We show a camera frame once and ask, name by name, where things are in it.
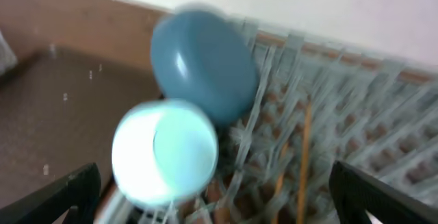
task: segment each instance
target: wooden stick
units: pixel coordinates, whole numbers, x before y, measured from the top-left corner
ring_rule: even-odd
[[[304,223],[305,217],[305,202],[306,202],[306,183],[307,183],[307,165],[309,163],[309,137],[311,126],[311,103],[306,108],[306,119],[304,126],[304,134],[302,136],[302,158],[300,169],[300,188],[298,190],[298,218],[297,224]]]
[[[309,160],[309,135],[310,135],[310,125],[311,125],[311,104],[309,104],[306,108],[306,119],[305,119],[305,127],[304,127],[304,135],[302,138],[302,160],[301,160],[301,169],[300,169],[300,190],[298,192],[298,221],[297,223],[301,224],[303,222],[303,210],[304,210],[304,199],[305,199],[305,189],[306,189],[306,181],[307,181],[307,163]],[[287,151],[289,144],[285,143],[283,148],[281,148],[280,158],[282,158]],[[276,182],[275,186],[275,196],[278,196],[281,191],[281,187],[283,186],[284,173],[281,173],[279,179]],[[279,214],[276,213],[274,218],[271,221],[271,224],[277,224],[279,222]]]
[[[289,143],[285,143],[283,145],[283,148],[281,148],[281,153],[280,153],[280,158],[284,157],[287,151],[287,148],[289,147],[288,145]],[[281,191],[281,187],[283,187],[283,180],[284,180],[285,174],[281,173],[279,176],[279,179],[276,182],[276,186],[275,186],[275,196],[278,196],[280,194]],[[277,224],[279,222],[279,214],[276,213],[274,218],[272,219],[271,223],[272,224]]]

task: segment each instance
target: white wall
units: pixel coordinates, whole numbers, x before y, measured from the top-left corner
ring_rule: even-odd
[[[438,65],[438,0],[135,0],[173,9],[204,2],[317,36]]]

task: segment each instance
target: dish rack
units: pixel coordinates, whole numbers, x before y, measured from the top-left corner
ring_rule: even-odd
[[[258,223],[296,216],[307,97],[312,126],[307,223],[336,223],[328,188],[335,160],[438,207],[436,74],[329,42],[231,21],[259,68],[250,113],[220,135],[217,173],[185,205],[138,210],[138,223]],[[289,149],[280,156],[281,148]],[[279,195],[274,187],[280,175]]]

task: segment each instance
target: plastic dish rack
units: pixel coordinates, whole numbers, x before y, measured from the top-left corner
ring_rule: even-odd
[[[136,210],[138,223],[264,223],[277,212],[280,223],[290,223],[297,210],[307,95],[307,223],[337,222],[327,185],[335,160],[438,207],[435,74],[298,34],[269,35],[255,23],[231,24],[259,67],[254,106],[224,132],[218,170],[206,191],[178,209]],[[285,143],[289,150],[280,157]],[[283,187],[274,196],[280,174]]]

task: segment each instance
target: white plastic cup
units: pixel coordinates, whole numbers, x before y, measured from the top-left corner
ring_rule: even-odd
[[[188,200],[208,185],[217,163],[214,126],[187,101],[141,103],[126,113],[114,135],[114,178],[140,208]]]

